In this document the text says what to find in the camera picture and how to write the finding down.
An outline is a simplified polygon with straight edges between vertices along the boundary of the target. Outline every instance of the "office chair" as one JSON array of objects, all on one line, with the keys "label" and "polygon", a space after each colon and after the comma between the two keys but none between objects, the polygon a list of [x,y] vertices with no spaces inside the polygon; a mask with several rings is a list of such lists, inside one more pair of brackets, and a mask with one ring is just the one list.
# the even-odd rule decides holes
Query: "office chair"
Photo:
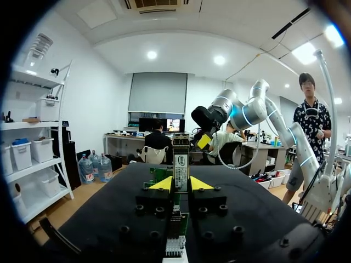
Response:
[{"label": "office chair", "polygon": [[[225,164],[233,164],[233,154],[239,145],[241,145],[241,142],[227,142],[222,149],[220,149],[219,154]],[[203,153],[203,158],[204,160],[207,159],[207,164],[209,165],[222,165],[218,157],[214,158],[207,152]]]},{"label": "office chair", "polygon": [[138,156],[141,157],[144,163],[161,164],[166,161],[166,151],[168,146],[161,150],[157,150],[148,146],[144,146],[141,153],[138,152]]}]

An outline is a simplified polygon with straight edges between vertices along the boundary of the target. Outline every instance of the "black patterned shirt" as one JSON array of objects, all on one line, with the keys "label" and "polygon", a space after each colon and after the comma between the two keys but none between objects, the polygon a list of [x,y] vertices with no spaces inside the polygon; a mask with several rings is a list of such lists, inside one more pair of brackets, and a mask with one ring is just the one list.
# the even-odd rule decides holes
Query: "black patterned shirt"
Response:
[{"label": "black patterned shirt", "polygon": [[[323,138],[320,140],[316,136],[318,130],[331,130],[329,111],[322,103],[319,103],[318,117],[308,117],[306,116],[304,105],[306,109],[311,108],[305,100],[296,108],[294,122],[298,122],[301,125],[318,162],[321,164],[324,160],[323,143],[325,139]],[[318,108],[318,100],[316,98],[314,100],[313,108]]]}]

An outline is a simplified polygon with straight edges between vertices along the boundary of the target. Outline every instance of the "plastic water bottle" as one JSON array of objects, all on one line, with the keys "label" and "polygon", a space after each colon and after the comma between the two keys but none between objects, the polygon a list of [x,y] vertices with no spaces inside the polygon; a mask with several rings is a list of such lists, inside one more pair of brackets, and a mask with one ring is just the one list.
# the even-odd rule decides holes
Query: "plastic water bottle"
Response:
[{"label": "plastic water bottle", "polygon": [[99,161],[100,158],[98,155],[95,154],[95,150],[93,150],[93,153],[91,155],[89,155],[89,160],[92,161],[93,163],[93,174],[94,177],[98,177],[99,176]]},{"label": "plastic water bottle", "polygon": [[99,162],[99,179],[101,182],[108,182],[112,178],[112,165],[111,160],[108,159],[103,153]]},{"label": "plastic water bottle", "polygon": [[84,184],[91,184],[94,181],[94,170],[92,161],[90,161],[86,157],[86,155],[83,154],[82,159],[80,159],[80,161],[78,162],[78,167],[81,181]]}]

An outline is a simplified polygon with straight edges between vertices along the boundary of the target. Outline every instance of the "gray shorts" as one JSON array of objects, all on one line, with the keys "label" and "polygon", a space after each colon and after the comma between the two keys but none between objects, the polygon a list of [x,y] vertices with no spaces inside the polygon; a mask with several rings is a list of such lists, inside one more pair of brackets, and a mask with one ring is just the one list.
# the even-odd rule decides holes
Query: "gray shorts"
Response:
[{"label": "gray shorts", "polygon": [[303,173],[300,164],[297,159],[295,159],[294,164],[291,169],[289,181],[286,184],[286,188],[290,191],[297,191],[303,182]]}]

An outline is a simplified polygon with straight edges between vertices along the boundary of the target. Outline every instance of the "white robotic arm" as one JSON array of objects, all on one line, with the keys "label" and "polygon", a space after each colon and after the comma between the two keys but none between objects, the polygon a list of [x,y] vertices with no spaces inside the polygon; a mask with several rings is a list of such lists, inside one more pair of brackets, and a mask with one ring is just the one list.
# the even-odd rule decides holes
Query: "white robotic arm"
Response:
[{"label": "white robotic arm", "polygon": [[265,96],[268,89],[269,84],[265,80],[259,79],[250,90],[247,104],[243,104],[234,92],[226,89],[215,98],[208,108],[208,112],[202,107],[199,121],[197,121],[199,115],[193,115],[194,112],[198,113],[196,111],[199,110],[199,107],[192,113],[192,117],[201,128],[205,128],[211,135],[228,118],[230,118],[233,127],[238,130],[247,129],[269,118],[277,130],[282,144],[286,148],[296,145],[297,159],[303,173],[305,190],[308,189],[301,213],[313,222],[319,218],[321,212],[333,213],[339,204],[340,196],[343,196],[351,188],[351,165],[348,165],[338,176],[334,176],[334,170],[331,175],[324,174],[325,171],[320,168],[300,124],[293,123],[290,127],[286,126],[278,108]]}]

